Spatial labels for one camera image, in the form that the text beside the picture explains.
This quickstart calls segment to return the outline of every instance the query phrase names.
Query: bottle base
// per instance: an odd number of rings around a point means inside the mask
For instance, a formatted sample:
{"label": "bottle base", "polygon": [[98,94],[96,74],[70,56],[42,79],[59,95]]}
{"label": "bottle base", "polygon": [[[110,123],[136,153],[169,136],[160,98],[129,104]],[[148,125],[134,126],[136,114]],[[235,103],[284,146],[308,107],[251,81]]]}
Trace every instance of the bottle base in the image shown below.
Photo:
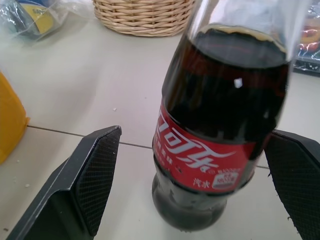
{"label": "bottle base", "polygon": [[152,198],[161,217],[174,228],[184,232],[200,231],[210,227],[221,217],[227,205],[225,200],[209,210],[180,206],[173,198],[161,192],[157,175],[152,182]]}

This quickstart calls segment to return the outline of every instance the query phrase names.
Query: wicker basket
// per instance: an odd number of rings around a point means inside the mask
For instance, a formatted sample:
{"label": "wicker basket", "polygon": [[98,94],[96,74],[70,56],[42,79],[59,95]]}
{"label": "wicker basket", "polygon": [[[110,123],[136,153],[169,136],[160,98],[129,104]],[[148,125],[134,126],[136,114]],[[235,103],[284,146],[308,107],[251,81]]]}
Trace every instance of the wicker basket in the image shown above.
{"label": "wicker basket", "polygon": [[173,36],[184,30],[195,0],[93,0],[95,16],[122,34]]}

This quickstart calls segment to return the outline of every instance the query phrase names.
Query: dark liquid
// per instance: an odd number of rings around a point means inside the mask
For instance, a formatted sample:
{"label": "dark liquid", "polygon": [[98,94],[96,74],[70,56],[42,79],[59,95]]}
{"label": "dark liquid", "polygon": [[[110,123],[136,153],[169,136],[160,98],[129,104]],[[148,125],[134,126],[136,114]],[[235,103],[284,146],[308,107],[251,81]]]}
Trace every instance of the dark liquid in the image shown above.
{"label": "dark liquid", "polygon": [[271,41],[215,29],[193,42],[182,38],[166,75],[162,95],[169,114],[209,141],[263,140],[284,103],[286,54]]}
{"label": "dark liquid", "polygon": [[[199,33],[193,44],[183,36],[175,52],[162,87],[172,119],[208,141],[256,143],[236,190],[251,179],[256,159],[279,121],[289,65],[286,54],[271,41],[215,29]],[[219,219],[233,192],[195,192],[175,182],[157,159],[154,162],[153,202],[168,223],[195,231]]]}

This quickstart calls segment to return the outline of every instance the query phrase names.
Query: coca-cola bottle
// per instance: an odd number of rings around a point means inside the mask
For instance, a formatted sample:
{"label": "coca-cola bottle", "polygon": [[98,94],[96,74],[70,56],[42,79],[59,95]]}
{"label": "coca-cola bottle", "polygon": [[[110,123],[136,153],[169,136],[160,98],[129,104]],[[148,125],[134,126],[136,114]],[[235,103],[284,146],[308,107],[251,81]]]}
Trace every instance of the coca-cola bottle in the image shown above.
{"label": "coca-cola bottle", "polygon": [[309,4],[197,1],[163,83],[152,143],[153,202],[170,225],[212,225],[253,177],[282,112]]}

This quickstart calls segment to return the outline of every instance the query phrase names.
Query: food package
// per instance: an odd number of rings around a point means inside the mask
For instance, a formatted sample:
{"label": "food package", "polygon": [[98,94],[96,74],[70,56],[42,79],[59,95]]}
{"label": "food package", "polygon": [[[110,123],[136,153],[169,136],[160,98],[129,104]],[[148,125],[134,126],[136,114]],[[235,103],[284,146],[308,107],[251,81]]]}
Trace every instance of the food package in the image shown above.
{"label": "food package", "polygon": [[67,13],[59,0],[0,0],[1,34],[35,41],[59,28]]}
{"label": "food package", "polygon": [[320,73],[320,0],[313,0],[308,10],[294,67]]}
{"label": "food package", "polygon": [[0,72],[0,164],[24,135],[28,121],[19,98]]}

